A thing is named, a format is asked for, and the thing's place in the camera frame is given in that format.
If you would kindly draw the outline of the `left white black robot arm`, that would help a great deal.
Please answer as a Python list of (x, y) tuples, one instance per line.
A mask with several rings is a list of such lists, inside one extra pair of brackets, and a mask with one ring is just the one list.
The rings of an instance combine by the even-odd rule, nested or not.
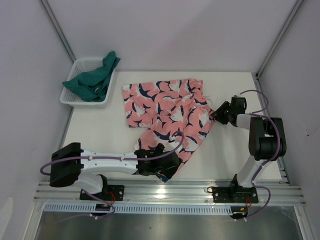
[(73, 142), (51, 155), (49, 185), (53, 188), (75, 186), (103, 200), (109, 193), (104, 173), (159, 176), (166, 182), (181, 163), (178, 154), (166, 150), (161, 143), (151, 149), (108, 154), (84, 150), (79, 142)]

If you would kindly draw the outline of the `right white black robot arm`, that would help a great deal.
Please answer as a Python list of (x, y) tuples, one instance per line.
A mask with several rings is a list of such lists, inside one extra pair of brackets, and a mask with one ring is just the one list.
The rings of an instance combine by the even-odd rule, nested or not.
[(234, 202), (246, 197), (249, 190), (256, 188), (255, 180), (265, 167), (286, 154), (287, 143), (283, 120), (255, 113), (246, 113), (247, 100), (233, 96), (214, 113), (213, 120), (222, 125), (231, 124), (248, 130), (249, 157), (241, 171), (234, 175), (228, 189), (228, 196)]

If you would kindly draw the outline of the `pink shark print shorts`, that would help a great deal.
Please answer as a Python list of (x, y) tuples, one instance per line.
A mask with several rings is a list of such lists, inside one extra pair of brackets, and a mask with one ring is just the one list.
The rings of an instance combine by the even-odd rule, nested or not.
[(146, 129), (134, 144), (135, 150), (153, 150), (158, 144), (170, 147), (174, 133), (183, 133), (183, 137), (178, 137), (183, 144), (176, 152), (181, 162), (156, 173), (164, 183), (191, 159), (214, 124), (214, 111), (203, 90), (203, 81), (192, 78), (122, 87), (128, 126)]

